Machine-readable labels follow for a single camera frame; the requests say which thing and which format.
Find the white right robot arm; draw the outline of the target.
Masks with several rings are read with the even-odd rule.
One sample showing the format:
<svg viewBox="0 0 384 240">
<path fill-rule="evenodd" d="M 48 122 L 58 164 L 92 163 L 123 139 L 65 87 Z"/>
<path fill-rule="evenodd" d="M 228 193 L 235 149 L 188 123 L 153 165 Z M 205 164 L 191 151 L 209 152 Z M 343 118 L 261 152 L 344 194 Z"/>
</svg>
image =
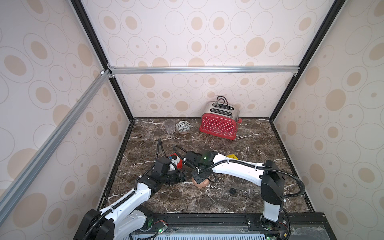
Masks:
<svg viewBox="0 0 384 240">
<path fill-rule="evenodd" d="M 280 170 L 273 161 L 250 163 L 213 151 L 203 154 L 189 151 L 182 157 L 182 160 L 184 165 L 193 169 L 192 176 L 198 184 L 207 180 L 212 174 L 225 174 L 259 186 L 264 201 L 261 222 L 266 230 L 273 230 L 277 226 L 285 199 L 299 197 L 305 193 L 303 181 L 295 175 Z M 299 187 L 297 193 L 284 193 L 285 177 L 297 182 Z"/>
</svg>

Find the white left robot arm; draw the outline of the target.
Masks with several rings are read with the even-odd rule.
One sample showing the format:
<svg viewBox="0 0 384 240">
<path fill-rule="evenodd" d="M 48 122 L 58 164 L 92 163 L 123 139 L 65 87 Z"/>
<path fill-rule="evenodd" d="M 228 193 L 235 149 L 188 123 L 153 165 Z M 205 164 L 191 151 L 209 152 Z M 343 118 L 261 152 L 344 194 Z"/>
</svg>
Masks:
<svg viewBox="0 0 384 240">
<path fill-rule="evenodd" d="M 147 226 L 151 212 L 142 203 L 149 200 L 162 186 L 171 186 L 186 180 L 182 161 L 176 162 L 165 153 L 162 140 L 158 139 L 154 164 L 139 176 L 134 188 L 111 205 L 96 211 L 90 210 L 83 217 L 75 240 L 117 240 Z"/>
</svg>

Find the pink piggy bank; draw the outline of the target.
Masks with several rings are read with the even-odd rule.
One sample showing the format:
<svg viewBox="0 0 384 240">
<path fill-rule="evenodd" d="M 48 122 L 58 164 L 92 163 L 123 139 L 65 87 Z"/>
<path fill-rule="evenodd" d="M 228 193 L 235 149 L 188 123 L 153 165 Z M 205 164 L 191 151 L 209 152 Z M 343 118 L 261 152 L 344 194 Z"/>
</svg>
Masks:
<svg viewBox="0 0 384 240">
<path fill-rule="evenodd" d="M 199 189 L 205 188 L 205 187 L 208 186 L 209 183 L 210 183 L 210 181 L 209 181 L 208 179 L 206 179 L 206 180 L 204 180 L 203 182 L 201 182 L 201 183 L 198 184 L 198 183 L 195 181 L 194 178 L 192 178 L 192 182 L 193 182 L 194 186 L 197 187 L 197 188 L 199 188 Z"/>
</svg>

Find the red piggy bank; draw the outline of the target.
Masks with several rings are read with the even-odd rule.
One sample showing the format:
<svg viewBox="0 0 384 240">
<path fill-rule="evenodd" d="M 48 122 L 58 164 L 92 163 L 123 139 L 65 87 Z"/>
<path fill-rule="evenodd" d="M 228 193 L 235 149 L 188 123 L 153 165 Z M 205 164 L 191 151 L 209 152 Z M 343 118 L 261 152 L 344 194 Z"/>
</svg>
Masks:
<svg viewBox="0 0 384 240">
<path fill-rule="evenodd" d="M 183 168 L 183 160 L 176 154 L 172 154 L 169 156 L 171 161 L 170 170 L 182 169 Z"/>
</svg>

